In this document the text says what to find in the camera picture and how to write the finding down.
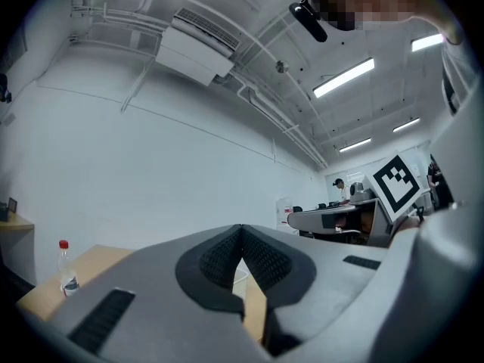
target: ceiling light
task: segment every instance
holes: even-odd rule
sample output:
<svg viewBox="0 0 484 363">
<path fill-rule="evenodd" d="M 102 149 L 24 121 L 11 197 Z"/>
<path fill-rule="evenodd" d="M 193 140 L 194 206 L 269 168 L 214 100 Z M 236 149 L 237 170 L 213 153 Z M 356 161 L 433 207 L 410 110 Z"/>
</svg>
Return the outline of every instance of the ceiling light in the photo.
<svg viewBox="0 0 484 363">
<path fill-rule="evenodd" d="M 345 150 L 349 150 L 349 149 L 353 149 L 353 148 L 359 147 L 360 145 L 366 144 L 366 143 L 368 143 L 370 141 L 371 141 L 371 138 L 367 138 L 366 140 L 357 142 L 356 144 L 349 145 L 348 147 L 345 147 L 345 148 L 341 148 L 340 149 L 340 152 L 344 152 Z"/>
<path fill-rule="evenodd" d="M 411 50 L 418 51 L 431 45 L 438 45 L 444 41 L 444 37 L 441 34 L 427 36 L 426 38 L 413 40 L 411 43 Z"/>
<path fill-rule="evenodd" d="M 329 81 L 323 83 L 322 85 L 314 88 L 312 91 L 315 93 L 316 98 L 320 98 L 322 95 L 330 92 L 334 88 L 351 81 L 353 78 L 360 76 L 361 74 L 366 73 L 375 68 L 375 61 L 373 58 L 366 60 L 365 62 L 360 63 L 357 66 L 354 66 L 351 70 L 346 71 L 345 73 L 340 74 L 339 76 L 335 76 L 334 78 L 330 79 Z"/>
<path fill-rule="evenodd" d="M 416 118 L 416 119 L 413 119 L 412 121 L 410 121 L 409 123 L 406 123 L 406 124 L 397 126 L 396 128 L 393 129 L 393 133 L 398 132 L 399 130 L 404 129 L 407 126 L 414 125 L 414 124 L 418 123 L 419 121 L 420 121 L 420 118 Z"/>
</svg>

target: water bottle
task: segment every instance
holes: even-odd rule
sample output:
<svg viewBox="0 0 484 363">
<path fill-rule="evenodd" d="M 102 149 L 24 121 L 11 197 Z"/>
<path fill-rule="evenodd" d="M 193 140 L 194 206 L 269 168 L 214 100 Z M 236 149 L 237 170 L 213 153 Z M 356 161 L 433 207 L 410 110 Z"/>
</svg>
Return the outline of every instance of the water bottle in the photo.
<svg viewBox="0 0 484 363">
<path fill-rule="evenodd" d="M 72 296 L 78 289 L 76 272 L 72 268 L 69 260 L 69 243 L 66 240 L 59 240 L 59 258 L 57 267 L 60 275 L 60 288 L 65 297 Z"/>
</svg>

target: wooden desk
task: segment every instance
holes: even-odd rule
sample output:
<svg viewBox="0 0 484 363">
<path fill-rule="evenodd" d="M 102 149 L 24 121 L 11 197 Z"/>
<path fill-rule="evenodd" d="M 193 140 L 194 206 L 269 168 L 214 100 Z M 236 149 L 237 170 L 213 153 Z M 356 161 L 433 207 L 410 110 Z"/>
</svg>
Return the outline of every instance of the wooden desk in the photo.
<svg viewBox="0 0 484 363">
<path fill-rule="evenodd" d="M 30 231 L 34 229 L 34 224 L 21 216 L 8 212 L 8 222 L 0 222 L 0 233 L 6 231 Z"/>
<path fill-rule="evenodd" d="M 73 261 L 81 289 L 82 285 L 87 284 L 132 252 L 133 250 L 96 245 L 83 253 Z M 47 321 L 65 300 L 64 294 L 59 289 L 59 280 L 59 276 L 55 275 L 44 284 L 38 285 L 18 300 L 17 305 Z M 252 275 L 247 280 L 245 307 L 244 326 L 249 335 L 259 341 L 262 339 L 264 329 L 265 296 Z"/>
</svg>

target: ceiling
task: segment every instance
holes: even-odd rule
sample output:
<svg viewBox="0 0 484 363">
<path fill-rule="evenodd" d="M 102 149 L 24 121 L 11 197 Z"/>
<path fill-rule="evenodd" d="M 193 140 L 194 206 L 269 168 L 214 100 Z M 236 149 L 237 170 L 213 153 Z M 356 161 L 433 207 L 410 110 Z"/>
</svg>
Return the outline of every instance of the ceiling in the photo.
<svg viewBox="0 0 484 363">
<path fill-rule="evenodd" d="M 136 12 L 168 23 L 179 8 L 186 7 L 234 34 L 242 43 L 231 59 L 299 125 L 329 163 L 340 158 L 339 148 L 369 137 L 381 137 L 382 130 L 391 131 L 412 117 L 420 117 L 421 122 L 405 133 L 428 129 L 442 106 L 441 46 L 411 52 L 412 39 L 437 32 L 421 20 L 409 20 L 378 31 L 352 32 L 338 31 L 323 23 L 328 40 L 317 43 L 287 10 L 290 3 L 299 0 L 196 0 L 234 20 L 265 44 L 276 58 L 288 62 L 289 73 L 300 84 L 305 97 L 287 75 L 276 71 L 274 61 L 259 46 L 220 17 L 190 2 L 85 0 L 85 4 L 89 1 L 93 7 L 102 8 L 107 3 L 110 9 Z M 106 23 L 101 15 L 89 20 L 74 17 L 74 32 L 87 32 L 87 39 L 148 53 L 156 50 L 155 36 L 141 36 L 133 42 L 132 31 L 122 23 L 116 26 Z M 330 75 L 370 57 L 375 61 L 374 70 L 321 98 L 314 96 L 312 89 Z M 398 137 L 392 133 L 385 136 L 382 142 Z M 372 143 L 373 147 L 377 144 L 378 141 Z"/>
</svg>

